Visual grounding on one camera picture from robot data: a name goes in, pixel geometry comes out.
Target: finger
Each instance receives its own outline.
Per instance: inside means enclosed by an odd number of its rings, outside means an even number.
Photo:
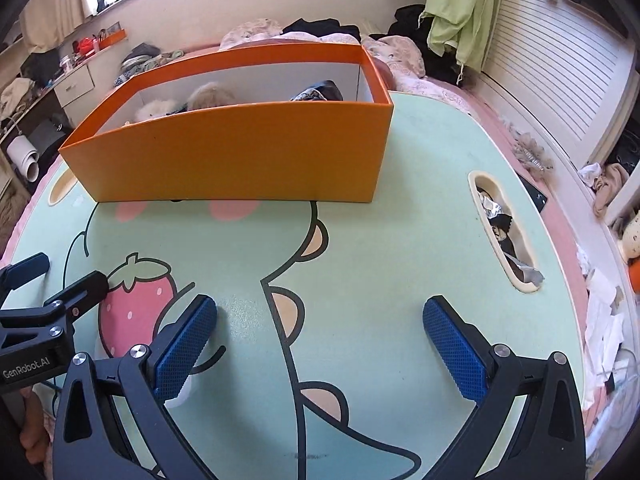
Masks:
[[[24,399],[24,425],[20,432],[20,443],[24,449],[31,449],[44,431],[44,414],[37,395]]]
[[[45,431],[39,441],[36,442],[35,446],[31,449],[28,449],[25,453],[27,460],[31,465],[39,464],[44,462],[44,459],[47,455],[47,449],[49,448],[49,435]]]

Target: white drawer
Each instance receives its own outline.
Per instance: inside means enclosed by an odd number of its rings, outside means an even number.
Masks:
[[[93,89],[94,81],[85,65],[60,81],[55,87],[55,92],[60,106],[65,107],[74,99],[78,99]]]

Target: cartoon dinosaur drawing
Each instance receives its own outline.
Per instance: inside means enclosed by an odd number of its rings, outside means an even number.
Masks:
[[[309,202],[103,203],[69,248],[63,281],[108,275],[98,317],[111,355],[148,342],[195,295],[215,299],[218,325],[189,402],[169,410],[217,478],[408,478],[416,454],[352,430],[338,387],[298,380],[290,346],[305,306],[271,282],[328,239]]]

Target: beige curtain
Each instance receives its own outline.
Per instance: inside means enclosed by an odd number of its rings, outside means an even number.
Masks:
[[[86,0],[29,0],[20,14],[20,28],[29,52],[59,46],[91,10]]]

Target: human hand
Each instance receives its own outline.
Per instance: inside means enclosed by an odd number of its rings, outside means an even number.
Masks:
[[[29,463],[35,465],[45,459],[49,447],[49,433],[44,427],[44,412],[40,398],[31,391],[31,387],[22,388],[20,394],[24,398],[25,409],[20,443]]]

